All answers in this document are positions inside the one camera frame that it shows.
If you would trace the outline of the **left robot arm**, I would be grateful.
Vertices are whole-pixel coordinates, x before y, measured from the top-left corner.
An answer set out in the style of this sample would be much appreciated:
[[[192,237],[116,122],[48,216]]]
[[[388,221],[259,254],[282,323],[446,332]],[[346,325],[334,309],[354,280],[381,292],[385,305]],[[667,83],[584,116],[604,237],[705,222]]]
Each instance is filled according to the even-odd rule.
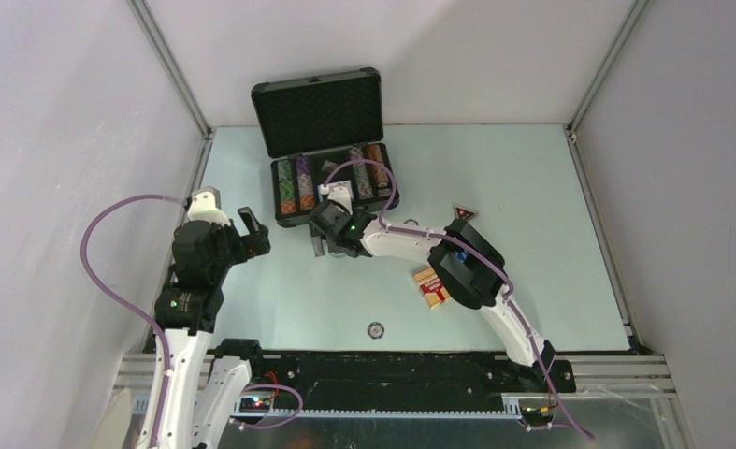
[[[219,355],[207,386],[199,386],[227,273],[269,252],[268,229],[248,207],[238,210],[244,236],[215,207],[189,209],[188,215],[174,232],[170,277],[155,305],[164,335],[157,341],[139,448],[216,447],[229,420],[227,407],[243,388],[255,389],[267,377],[266,363],[254,355]]]

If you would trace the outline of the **black poker set case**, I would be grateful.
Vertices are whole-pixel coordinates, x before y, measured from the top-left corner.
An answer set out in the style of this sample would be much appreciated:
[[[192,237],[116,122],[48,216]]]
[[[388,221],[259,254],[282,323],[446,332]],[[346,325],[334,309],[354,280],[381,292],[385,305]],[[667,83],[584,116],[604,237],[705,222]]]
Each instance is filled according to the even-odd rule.
[[[251,100],[271,160],[279,226],[306,225],[326,181],[351,181],[357,210],[399,204],[399,189],[386,173],[392,165],[382,141],[378,69],[261,82]]]

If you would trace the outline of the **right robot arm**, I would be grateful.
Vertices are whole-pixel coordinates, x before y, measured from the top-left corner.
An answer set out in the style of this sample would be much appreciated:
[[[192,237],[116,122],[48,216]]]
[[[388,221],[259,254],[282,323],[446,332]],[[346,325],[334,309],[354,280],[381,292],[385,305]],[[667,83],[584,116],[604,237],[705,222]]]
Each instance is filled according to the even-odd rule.
[[[503,256],[469,222],[456,218],[441,228],[395,224],[327,199],[311,212],[310,224],[350,257],[396,257],[428,265],[453,300],[478,311],[497,333],[516,364],[521,387],[538,391],[551,381],[552,344],[516,301]]]

